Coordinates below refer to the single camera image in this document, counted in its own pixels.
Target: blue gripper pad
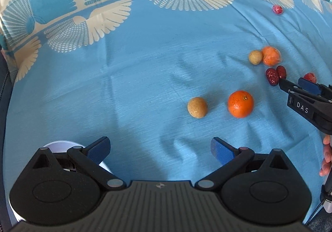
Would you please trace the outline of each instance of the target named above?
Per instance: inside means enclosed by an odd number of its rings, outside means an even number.
[[[298,85],[307,92],[313,94],[313,95],[321,95],[321,89],[319,88],[318,84],[315,84],[311,81],[308,81],[304,78],[298,79]]]
[[[111,142],[104,136],[85,147],[82,153],[96,164],[100,164],[111,152]]]
[[[235,157],[236,152],[236,148],[218,137],[214,137],[211,140],[211,153],[222,166],[231,161]]]

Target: zipper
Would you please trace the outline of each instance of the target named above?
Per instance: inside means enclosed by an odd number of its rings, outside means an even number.
[[[6,82],[7,82],[7,79],[8,79],[8,75],[9,75],[9,71],[7,71],[7,74],[5,76],[5,79],[3,81],[3,84],[2,84],[2,87],[1,87],[1,90],[0,90],[0,101],[1,101],[3,90],[5,89],[5,85],[6,85]]]

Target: brown ball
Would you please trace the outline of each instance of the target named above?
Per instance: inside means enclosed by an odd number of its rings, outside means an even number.
[[[258,65],[262,60],[263,60],[263,53],[259,50],[253,50],[249,54],[249,61],[254,65]]]
[[[188,102],[188,112],[194,118],[203,118],[208,112],[208,104],[202,97],[194,97]]]

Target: human hand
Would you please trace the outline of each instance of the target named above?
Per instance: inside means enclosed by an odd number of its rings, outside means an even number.
[[[323,155],[324,155],[324,159],[322,161],[322,168],[319,171],[319,175],[322,176],[322,177],[328,175],[329,172],[330,172],[330,169],[331,169],[332,149],[331,149],[331,146],[330,146],[330,142],[331,142],[330,135],[325,135],[325,137],[323,139],[323,144],[324,144]]]

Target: triangular cutout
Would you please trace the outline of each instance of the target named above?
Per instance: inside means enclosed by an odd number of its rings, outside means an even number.
[[[41,154],[38,157],[37,162],[34,164],[33,169],[37,169],[37,168],[45,168],[45,167],[50,167],[51,164],[49,162],[49,159],[47,158],[46,154]]]
[[[270,167],[272,167],[272,168],[278,168],[278,169],[285,169],[285,170],[288,169],[285,161],[282,159],[282,157],[280,155],[276,155],[273,158],[273,160],[272,160],[272,162],[270,164]]]

